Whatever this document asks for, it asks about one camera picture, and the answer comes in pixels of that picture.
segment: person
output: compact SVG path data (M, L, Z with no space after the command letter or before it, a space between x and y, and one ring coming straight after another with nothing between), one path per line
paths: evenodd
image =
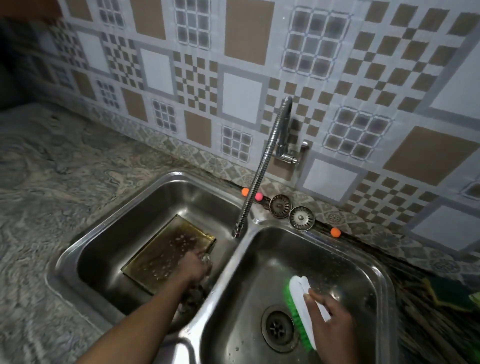
M167 335L182 294L211 268L201 260L202 253L200 250L187 252L160 291L106 332L77 364L151 364ZM348 311L331 296L322 296L313 290L305 294L304 299L312 318L317 352L323 362L357 364L353 319ZM330 311L329 321L324 321L315 301Z

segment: granite countertop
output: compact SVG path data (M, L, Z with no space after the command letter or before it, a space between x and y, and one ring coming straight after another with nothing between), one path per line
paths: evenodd
M207 172L40 104L0 114L0 148L0 363L74 362L101 332L47 286L49 260L166 170ZM477 313L434 307L421 283L427 272L347 241L390 271L405 362L469 361L469 342L480 341Z

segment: green bristles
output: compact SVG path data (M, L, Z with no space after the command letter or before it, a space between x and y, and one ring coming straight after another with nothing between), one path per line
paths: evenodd
M303 327L303 324L300 319L300 315L297 311L297 308L295 307L295 303L293 302L292 295L290 293L290 281L287 282L283 289L283 295L285 299L285 304L288 307L288 310L290 311L292 315L292 321L295 327L297 328L297 331L300 334L300 341L303 344L303 347L305 348L306 351L310 351L313 349L312 344L310 344L310 339L308 338L307 331L305 331L305 327Z

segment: double bowl sink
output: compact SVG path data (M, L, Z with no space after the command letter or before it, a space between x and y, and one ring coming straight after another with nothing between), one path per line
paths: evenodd
M370 255L292 229L254 204L240 238L231 231L243 198L183 170L170 171L102 219L49 265L47 282L106 331L151 295L121 268L176 214L217 241L208 293L175 314L155 363L321 363L299 343L283 299L292 275L339 300L355 319L360 363L396 363L395 292Z

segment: sink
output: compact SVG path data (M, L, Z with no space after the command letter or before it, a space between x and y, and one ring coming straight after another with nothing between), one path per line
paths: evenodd
M354 263L280 228L263 229L253 238L205 326L202 362L320 363L318 355L307 353L301 343L290 352L276 351L289 346L294 335L282 341L270 327L265 328L268 320L262 321L264 315L272 315L270 307L273 312L282 311L282 290L292 275L305 275L312 288L331 294L350 311L356 322L360 362L375 363L377 295L372 284L375 272L366 264ZM283 320L282 316L277 318L280 327L288 325ZM288 336L288 329L282 330Z
M67 249L56 264L56 276L81 296L74 304L93 309L93 320L98 313L108 323L118 323L151 298L120 269L178 214L217 238L210 253L212 271L204 282L208 292L238 245L231 229L240 204L199 179L170 173ZM169 332L179 331L194 314L177 312ZM105 326L98 320L96 324Z

